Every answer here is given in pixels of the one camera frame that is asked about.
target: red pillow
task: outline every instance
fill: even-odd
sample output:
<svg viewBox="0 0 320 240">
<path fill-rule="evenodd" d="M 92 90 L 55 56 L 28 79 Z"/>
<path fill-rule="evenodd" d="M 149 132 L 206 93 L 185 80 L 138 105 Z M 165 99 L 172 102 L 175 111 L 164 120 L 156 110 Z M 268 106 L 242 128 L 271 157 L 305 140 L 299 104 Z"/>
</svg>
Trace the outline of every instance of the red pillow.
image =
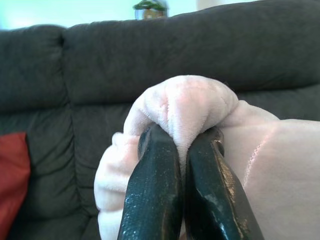
<svg viewBox="0 0 320 240">
<path fill-rule="evenodd" d="M 26 133 L 0 136 L 0 240 L 5 240 L 27 194 L 30 159 Z"/>
</svg>

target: green leaves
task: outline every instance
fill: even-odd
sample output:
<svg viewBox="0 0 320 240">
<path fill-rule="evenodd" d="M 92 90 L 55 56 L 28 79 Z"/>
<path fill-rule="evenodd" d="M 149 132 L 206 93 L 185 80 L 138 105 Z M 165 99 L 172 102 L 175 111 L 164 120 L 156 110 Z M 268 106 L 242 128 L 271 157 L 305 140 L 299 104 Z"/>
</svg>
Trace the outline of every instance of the green leaves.
<svg viewBox="0 0 320 240">
<path fill-rule="evenodd" d="M 165 11 L 166 8 L 162 6 L 160 3 L 152 2 L 150 0 L 143 0 L 138 4 L 134 5 L 133 8 L 135 10 L 142 10 L 142 9 L 153 9 L 157 11 Z"/>
</svg>

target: wall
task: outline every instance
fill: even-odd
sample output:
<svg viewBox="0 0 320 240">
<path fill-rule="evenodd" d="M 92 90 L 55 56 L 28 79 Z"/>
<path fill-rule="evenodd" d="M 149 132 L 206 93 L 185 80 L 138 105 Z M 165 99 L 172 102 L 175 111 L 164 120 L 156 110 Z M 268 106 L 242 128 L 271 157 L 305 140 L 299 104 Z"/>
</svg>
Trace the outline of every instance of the wall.
<svg viewBox="0 0 320 240">
<path fill-rule="evenodd" d="M 105 20 L 135 19 L 140 0 L 0 0 L 0 28 L 35 24 L 70 27 Z M 197 10 L 197 0 L 167 0 L 168 16 Z"/>
</svg>

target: gray couch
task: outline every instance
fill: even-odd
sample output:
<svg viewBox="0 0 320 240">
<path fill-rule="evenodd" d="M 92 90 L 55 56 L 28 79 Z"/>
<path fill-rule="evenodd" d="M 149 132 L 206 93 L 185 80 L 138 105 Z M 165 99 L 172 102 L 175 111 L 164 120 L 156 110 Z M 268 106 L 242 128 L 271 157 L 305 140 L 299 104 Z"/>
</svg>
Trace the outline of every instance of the gray couch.
<svg viewBox="0 0 320 240">
<path fill-rule="evenodd" d="M 98 240 L 93 182 L 133 101 L 217 79 L 281 119 L 320 121 L 320 2 L 265 0 L 156 20 L 0 31 L 0 135 L 25 131 L 26 199 L 8 240 Z"/>
</svg>

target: potted plant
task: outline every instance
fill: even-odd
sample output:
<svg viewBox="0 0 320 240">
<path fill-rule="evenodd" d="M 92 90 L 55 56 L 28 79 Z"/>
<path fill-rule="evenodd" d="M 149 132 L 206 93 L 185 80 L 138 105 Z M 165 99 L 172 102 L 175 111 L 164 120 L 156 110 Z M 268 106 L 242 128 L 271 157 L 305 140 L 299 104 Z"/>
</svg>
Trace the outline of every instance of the potted plant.
<svg viewBox="0 0 320 240">
<path fill-rule="evenodd" d="M 140 19 L 137 17 L 138 11 L 143 11 L 143 19 L 155 19 L 163 17 L 167 10 L 160 2 L 155 0 L 142 0 L 134 5 L 133 8 L 135 9 L 136 19 Z"/>
</svg>

